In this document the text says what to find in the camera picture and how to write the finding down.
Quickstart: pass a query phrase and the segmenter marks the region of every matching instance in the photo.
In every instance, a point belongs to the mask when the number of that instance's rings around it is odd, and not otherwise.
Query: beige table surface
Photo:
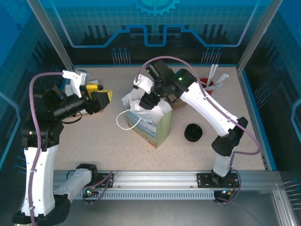
[[[116,116],[122,112],[122,97],[132,89],[137,67],[131,68],[85,68],[89,80],[100,79],[105,89],[113,91],[111,103],[102,113],[84,116],[81,121],[65,125],[60,136],[55,159],[55,170],[72,170],[80,163],[96,164],[99,170],[211,170],[215,152],[211,143],[217,137],[213,127],[189,105],[174,110],[170,135],[155,149],[133,130],[124,131],[116,125]],[[196,67],[200,77],[207,77],[209,67]],[[253,128],[235,68],[217,68],[213,81],[229,74],[223,86],[215,90],[212,97],[237,117],[248,119],[247,128]],[[190,123],[198,124],[203,136],[192,143],[184,137]],[[119,124],[127,127],[125,115]],[[255,152],[256,144],[244,134],[237,150]],[[256,156],[236,155],[233,168],[238,170],[263,170],[260,154]]]

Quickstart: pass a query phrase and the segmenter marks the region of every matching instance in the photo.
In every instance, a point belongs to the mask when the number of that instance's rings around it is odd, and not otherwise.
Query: enclosure
[[[13,225],[23,203],[21,128],[30,110],[30,81],[38,73],[75,68],[113,96],[102,112],[64,125],[53,187],[83,162],[112,170],[114,180],[93,206],[82,203],[82,190],[60,225],[299,225],[300,7],[296,0],[0,0],[0,225]],[[218,64],[214,83],[229,75],[211,97],[244,116],[261,146],[258,155],[235,155],[233,168],[241,175],[235,205],[199,196],[214,193],[199,188],[196,175],[210,173],[217,134],[193,107],[172,111],[169,136],[158,148],[117,126],[138,69],[158,56],[185,60],[199,78]],[[165,62],[174,72],[190,70]],[[52,80],[62,91],[70,82]],[[128,127],[124,115],[119,123]],[[198,142],[184,136],[190,123],[203,130]],[[238,149],[255,152],[257,146],[244,134]]]

